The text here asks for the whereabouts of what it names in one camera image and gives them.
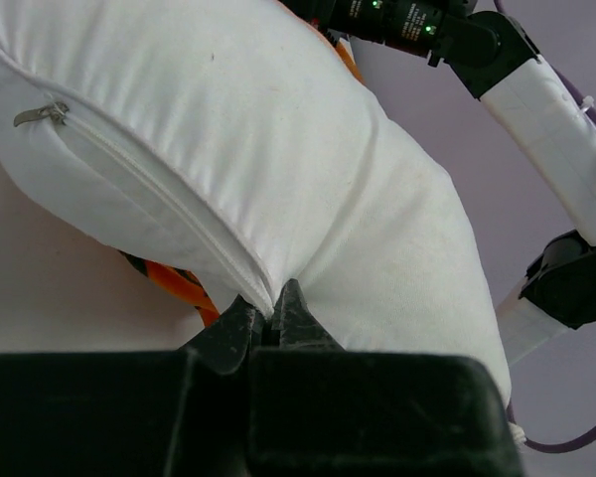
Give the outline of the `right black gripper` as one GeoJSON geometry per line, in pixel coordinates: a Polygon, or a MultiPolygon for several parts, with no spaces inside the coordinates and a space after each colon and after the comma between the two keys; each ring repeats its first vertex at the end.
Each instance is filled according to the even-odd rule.
{"type": "Polygon", "coordinates": [[[461,0],[284,0],[282,4],[332,45],[356,37],[420,57],[436,46],[448,17],[465,19],[472,13],[472,3],[461,0]]]}

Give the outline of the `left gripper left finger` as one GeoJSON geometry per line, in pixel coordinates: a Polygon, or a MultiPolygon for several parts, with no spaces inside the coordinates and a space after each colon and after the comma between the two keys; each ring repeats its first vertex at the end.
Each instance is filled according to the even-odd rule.
{"type": "Polygon", "coordinates": [[[0,476],[244,476],[244,367],[263,317],[236,299],[172,351],[0,354],[0,476]]]}

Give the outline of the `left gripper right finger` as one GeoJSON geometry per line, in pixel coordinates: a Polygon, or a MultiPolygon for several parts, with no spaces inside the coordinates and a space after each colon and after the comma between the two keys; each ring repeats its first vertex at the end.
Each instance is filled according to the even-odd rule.
{"type": "Polygon", "coordinates": [[[520,476],[498,389],[463,356],[350,352],[288,281],[251,350],[254,476],[520,476]]]}

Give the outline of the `orange patterned pillowcase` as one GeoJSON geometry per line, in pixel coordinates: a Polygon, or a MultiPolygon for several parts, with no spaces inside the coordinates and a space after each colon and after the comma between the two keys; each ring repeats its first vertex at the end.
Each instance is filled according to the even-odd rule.
{"type": "Polygon", "coordinates": [[[153,283],[192,305],[199,313],[205,327],[211,326],[219,319],[221,313],[200,280],[192,272],[140,258],[124,251],[119,253],[135,270],[153,283]]]}

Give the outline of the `white pillow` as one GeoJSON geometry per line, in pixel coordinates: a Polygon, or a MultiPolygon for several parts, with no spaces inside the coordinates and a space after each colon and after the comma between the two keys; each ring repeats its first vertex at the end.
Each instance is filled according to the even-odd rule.
{"type": "Polygon", "coordinates": [[[0,352],[175,348],[195,315],[58,309],[59,218],[188,270],[215,306],[270,314],[296,279],[350,350],[464,355],[512,389],[471,224],[449,174],[276,1],[0,1],[0,165],[40,214],[12,231],[0,180],[0,352]],[[13,126],[67,104],[64,124],[13,126]]]}

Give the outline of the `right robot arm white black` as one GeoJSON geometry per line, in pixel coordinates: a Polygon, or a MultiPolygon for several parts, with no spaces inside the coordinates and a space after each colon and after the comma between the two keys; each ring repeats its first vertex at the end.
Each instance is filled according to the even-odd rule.
{"type": "Polygon", "coordinates": [[[292,1],[327,37],[347,34],[446,64],[509,134],[573,223],[499,306],[507,360],[596,322],[596,115],[520,23],[472,1],[292,1]]]}

